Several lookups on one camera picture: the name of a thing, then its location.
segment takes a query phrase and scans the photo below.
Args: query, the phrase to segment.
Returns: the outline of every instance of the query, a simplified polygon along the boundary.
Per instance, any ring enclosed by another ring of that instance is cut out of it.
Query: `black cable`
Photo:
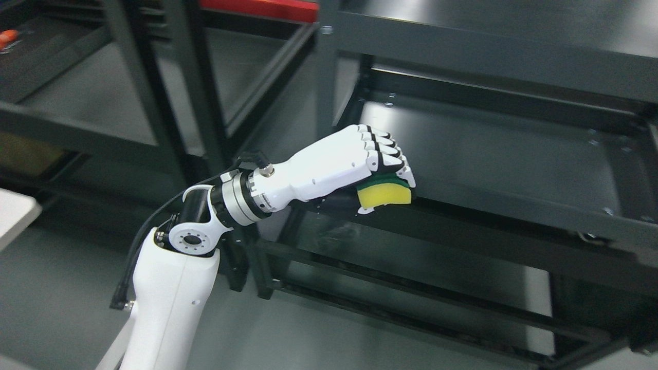
[[[205,180],[199,181],[193,186],[196,185],[201,185],[208,183],[210,181],[213,181],[217,179],[219,176],[221,176],[223,173],[226,173],[228,171],[232,171],[236,169],[238,166],[233,165],[226,171],[222,171],[219,174],[216,174],[212,177],[208,177]],[[165,208],[167,208],[171,203],[174,203],[176,199],[180,198],[185,190],[181,191],[180,193],[176,194],[174,197],[169,199],[166,203],[160,206],[160,208],[156,209],[155,212],[153,212],[147,219],[144,221],[143,224],[141,224],[141,227],[139,228],[139,231],[137,231],[137,234],[135,235],[135,238],[132,240],[132,243],[130,244],[130,249],[128,250],[128,256],[126,258],[126,269],[124,270],[124,274],[121,277],[121,280],[116,286],[116,289],[114,290],[114,294],[112,295],[112,302],[110,303],[110,308],[112,309],[118,309],[118,310],[123,310],[128,303],[128,288],[130,287],[130,280],[132,278],[132,273],[135,271],[135,266],[137,265],[137,259],[139,257],[139,251],[141,249],[141,243],[142,240],[146,237],[148,234],[148,230],[151,228],[151,221],[160,214]]]

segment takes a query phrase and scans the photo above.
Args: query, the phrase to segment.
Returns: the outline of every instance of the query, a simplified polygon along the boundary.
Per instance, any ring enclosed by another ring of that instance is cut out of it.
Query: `robotic arm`
[[[152,228],[133,273],[134,327],[121,369],[183,369],[219,267],[220,237],[285,208],[356,185],[358,212],[410,203],[415,180],[390,134],[352,125],[302,149],[283,163],[257,163],[220,175],[222,184],[183,194],[183,211]]]

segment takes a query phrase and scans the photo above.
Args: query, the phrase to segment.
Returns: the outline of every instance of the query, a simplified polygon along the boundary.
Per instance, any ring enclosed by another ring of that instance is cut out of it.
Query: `bolt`
[[[323,35],[330,35],[334,33],[334,27],[332,26],[322,26],[320,27],[320,33]]]

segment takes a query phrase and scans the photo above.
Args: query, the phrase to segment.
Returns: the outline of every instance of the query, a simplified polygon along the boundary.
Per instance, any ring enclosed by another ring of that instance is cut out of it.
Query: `white arm segment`
[[[402,167],[398,176],[415,187],[406,158],[390,135],[362,124],[347,126],[273,167],[269,176],[254,173],[252,189],[264,194],[271,212],[280,211],[293,199],[308,201],[325,196],[385,167]]]
[[[213,289],[219,251],[202,258],[155,245],[151,230],[133,274],[135,319],[121,370],[185,369],[203,307]]]

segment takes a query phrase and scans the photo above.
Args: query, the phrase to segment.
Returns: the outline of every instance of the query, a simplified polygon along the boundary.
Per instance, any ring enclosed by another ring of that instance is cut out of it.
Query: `sponge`
[[[361,207],[368,209],[384,204],[410,204],[408,183],[395,174],[375,174],[357,185]]]

